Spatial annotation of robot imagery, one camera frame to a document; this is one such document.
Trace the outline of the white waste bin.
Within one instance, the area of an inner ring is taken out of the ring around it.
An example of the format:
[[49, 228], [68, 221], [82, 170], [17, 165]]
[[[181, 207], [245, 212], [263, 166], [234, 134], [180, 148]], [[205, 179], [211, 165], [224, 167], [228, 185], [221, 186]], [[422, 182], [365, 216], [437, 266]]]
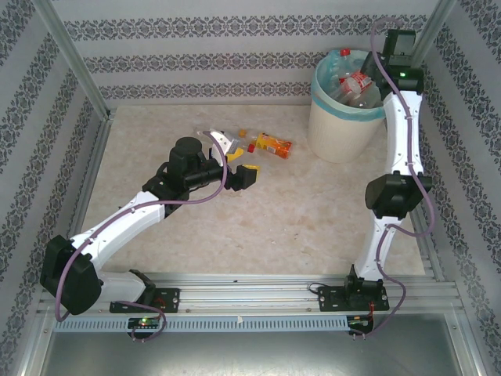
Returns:
[[[351, 58], [357, 70], [362, 67], [366, 56], [366, 51], [351, 49]], [[334, 76], [330, 81], [329, 92], [332, 99], [338, 85], [337, 76]], [[366, 91], [379, 90], [375, 85], [371, 85]], [[312, 152], [325, 161], [353, 161], [367, 148], [383, 122], [384, 119], [367, 122], [342, 120], [312, 102], [308, 122], [308, 145]]]

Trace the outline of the orange juice bottle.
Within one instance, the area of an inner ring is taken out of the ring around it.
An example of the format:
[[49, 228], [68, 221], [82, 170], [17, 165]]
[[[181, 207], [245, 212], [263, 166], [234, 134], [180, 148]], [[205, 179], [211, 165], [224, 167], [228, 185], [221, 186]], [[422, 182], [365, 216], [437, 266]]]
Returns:
[[282, 159], [288, 159], [291, 154], [293, 143], [285, 139], [280, 139], [266, 132], [253, 129], [240, 129], [239, 136], [246, 136], [254, 141], [256, 150], [264, 150]]

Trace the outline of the aluminium side rail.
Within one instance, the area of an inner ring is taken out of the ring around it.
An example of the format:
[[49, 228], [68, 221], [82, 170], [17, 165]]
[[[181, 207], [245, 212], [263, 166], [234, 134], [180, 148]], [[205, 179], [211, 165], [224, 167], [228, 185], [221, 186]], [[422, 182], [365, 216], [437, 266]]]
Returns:
[[391, 276], [433, 275], [444, 280], [432, 238], [437, 223], [432, 196], [428, 193], [385, 240], [387, 250], [384, 272]]
[[[91, 199], [92, 190], [96, 182], [99, 166], [103, 158], [106, 142], [110, 133], [110, 119], [103, 121], [92, 144], [92, 152], [85, 168], [85, 173], [79, 186], [78, 196], [74, 210], [70, 217], [69, 227], [66, 235], [77, 235], [81, 232], [88, 204]], [[52, 238], [45, 252], [45, 261], [40, 276], [40, 284], [48, 288], [53, 294], [56, 293], [56, 285], [63, 272], [64, 264], [74, 252], [69, 237], [56, 235]]]

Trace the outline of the grey metal panel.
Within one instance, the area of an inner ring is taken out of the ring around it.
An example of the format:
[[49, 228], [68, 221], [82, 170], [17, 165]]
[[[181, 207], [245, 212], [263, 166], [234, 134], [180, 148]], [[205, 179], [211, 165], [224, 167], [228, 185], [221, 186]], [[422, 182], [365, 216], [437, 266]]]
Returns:
[[367, 339], [340, 331], [170, 331], [144, 344], [103, 321], [37, 318], [19, 376], [488, 376], [458, 313], [402, 315]]

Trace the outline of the aluminium corner post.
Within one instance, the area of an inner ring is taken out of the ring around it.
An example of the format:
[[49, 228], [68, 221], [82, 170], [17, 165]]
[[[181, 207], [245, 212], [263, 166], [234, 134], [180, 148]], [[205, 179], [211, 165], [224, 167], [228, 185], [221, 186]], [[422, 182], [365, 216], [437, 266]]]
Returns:
[[[433, 40], [438, 36], [439, 30], [445, 22], [445, 19], [450, 14], [452, 7], [456, 4], [456, 0], [438, 0], [430, 19], [425, 24], [423, 31], [419, 36], [416, 36], [416, 41], [413, 46], [413, 59], [411, 66], [421, 67], [424, 58], [431, 48]], [[410, 30], [404, 27], [398, 27], [396, 30]]]
[[45, 26], [63, 54], [70, 69], [74, 72], [78, 82], [85, 91], [86, 96], [93, 105], [101, 120], [108, 119], [110, 108], [106, 105], [98, 85], [93, 80], [83, 57], [78, 52], [63, 21], [59, 18], [51, 0], [31, 0], [36, 11], [39, 13]]

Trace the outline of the aluminium mounting rail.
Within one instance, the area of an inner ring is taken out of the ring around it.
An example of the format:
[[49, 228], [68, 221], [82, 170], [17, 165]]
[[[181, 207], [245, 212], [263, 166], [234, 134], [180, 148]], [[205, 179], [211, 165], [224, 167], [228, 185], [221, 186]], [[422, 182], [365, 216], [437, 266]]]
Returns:
[[[277, 316], [317, 314], [312, 282], [330, 286], [343, 284], [340, 275], [251, 275], [200, 273], [149, 273], [159, 287], [180, 290], [179, 315]], [[396, 276], [406, 286], [399, 312], [447, 313], [464, 310], [456, 283], [431, 276]]]

